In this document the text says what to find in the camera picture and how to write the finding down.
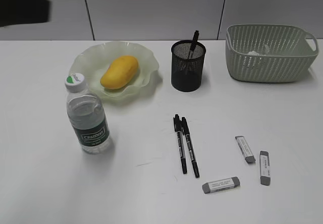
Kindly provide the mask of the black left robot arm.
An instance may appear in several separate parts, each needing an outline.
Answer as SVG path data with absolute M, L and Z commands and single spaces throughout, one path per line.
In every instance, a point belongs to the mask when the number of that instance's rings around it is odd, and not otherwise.
M 50 0 L 1 0 L 1 27 L 46 23 L 50 13 Z

